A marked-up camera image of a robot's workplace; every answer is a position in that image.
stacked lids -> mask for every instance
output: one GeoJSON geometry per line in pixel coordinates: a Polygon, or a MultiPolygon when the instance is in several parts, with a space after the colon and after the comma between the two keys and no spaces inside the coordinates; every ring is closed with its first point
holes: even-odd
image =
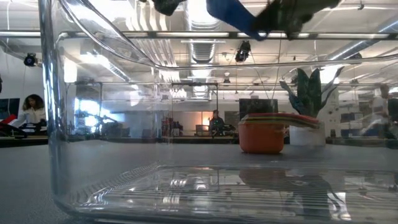
{"type": "Polygon", "coordinates": [[[316,118],[304,115],[287,113],[261,113],[248,114],[239,124],[283,124],[296,127],[319,128],[320,123],[316,118]]]}

white shirt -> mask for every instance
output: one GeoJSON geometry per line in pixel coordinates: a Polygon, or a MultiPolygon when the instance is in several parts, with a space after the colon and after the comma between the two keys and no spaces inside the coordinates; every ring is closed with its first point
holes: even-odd
{"type": "Polygon", "coordinates": [[[382,110],[388,114],[388,105],[387,105],[387,99],[384,99],[380,96],[376,97],[373,100],[372,104],[372,123],[376,122],[379,124],[387,124],[389,122],[388,118],[383,117],[381,114],[377,114],[376,108],[382,107],[382,110]]]}
{"type": "Polygon", "coordinates": [[[30,108],[23,111],[22,115],[20,115],[16,121],[13,121],[11,125],[13,125],[14,127],[19,127],[25,122],[37,124],[40,122],[41,119],[47,119],[45,117],[45,109],[41,108],[38,110],[34,110],[33,108],[30,108]]]}

transparent bin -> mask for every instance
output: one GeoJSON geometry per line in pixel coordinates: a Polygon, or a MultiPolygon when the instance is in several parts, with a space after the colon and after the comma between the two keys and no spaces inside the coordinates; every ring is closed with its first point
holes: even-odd
{"type": "MultiPolygon", "coordinates": [[[[396,222],[396,142],[359,134],[380,95],[375,83],[396,84],[391,35],[366,33],[377,27],[363,20],[359,30],[318,28],[292,42],[272,33],[250,40],[258,52],[235,63],[229,46],[247,36],[209,15],[202,15],[206,30],[194,26],[197,12],[168,18],[151,1],[110,2],[39,1],[53,199],[63,211],[117,223],[396,222]],[[130,17],[120,18],[112,4],[125,4],[120,14],[130,17]],[[331,43],[369,41],[387,53],[325,57],[331,43]],[[315,115],[326,146],[306,139],[304,146],[284,142],[280,154],[243,153],[244,116],[297,114],[280,81],[297,93],[296,68],[319,68],[326,88],[342,66],[315,115]],[[213,122],[214,110],[225,125],[213,122]]],[[[277,125],[278,136],[289,135],[289,122],[277,125]]]]}

wall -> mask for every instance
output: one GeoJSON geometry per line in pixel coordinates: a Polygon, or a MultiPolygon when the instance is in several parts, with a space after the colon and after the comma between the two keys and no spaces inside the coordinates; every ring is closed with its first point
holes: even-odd
{"type": "Polygon", "coordinates": [[[2,79],[0,99],[20,98],[20,112],[27,96],[37,94],[44,99],[42,69],[26,67],[21,59],[5,54],[2,49],[0,76],[2,79]]]}

orange container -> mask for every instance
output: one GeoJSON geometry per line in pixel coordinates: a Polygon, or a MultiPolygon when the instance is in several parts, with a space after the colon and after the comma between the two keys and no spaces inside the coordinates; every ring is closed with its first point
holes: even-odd
{"type": "Polygon", "coordinates": [[[284,126],[283,124],[240,122],[239,144],[247,153],[280,153],[284,148],[284,126]]]}

